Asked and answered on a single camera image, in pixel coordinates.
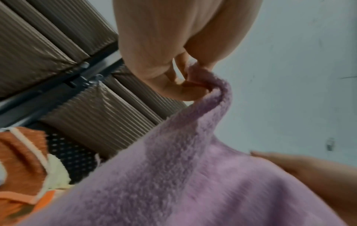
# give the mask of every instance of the lavender cloth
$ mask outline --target lavender cloth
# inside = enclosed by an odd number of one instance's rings
[[[213,132],[230,86],[197,64],[188,73],[213,91],[20,225],[345,225],[294,177],[221,143]]]

